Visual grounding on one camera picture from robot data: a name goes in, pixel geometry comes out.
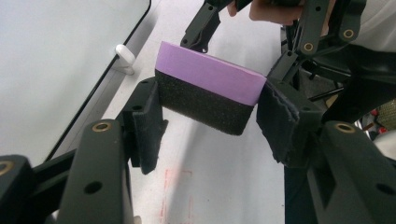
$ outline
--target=white plastic object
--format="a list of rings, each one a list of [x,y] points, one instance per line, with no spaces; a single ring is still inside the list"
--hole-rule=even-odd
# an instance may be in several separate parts
[[[132,54],[130,50],[128,50],[125,45],[117,45],[116,52],[120,58],[114,63],[113,68],[126,75],[133,75],[133,65],[136,57]]]

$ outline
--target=white panel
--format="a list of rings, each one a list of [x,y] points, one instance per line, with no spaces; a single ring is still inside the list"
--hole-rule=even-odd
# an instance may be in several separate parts
[[[0,154],[42,162],[148,7],[0,1]]]

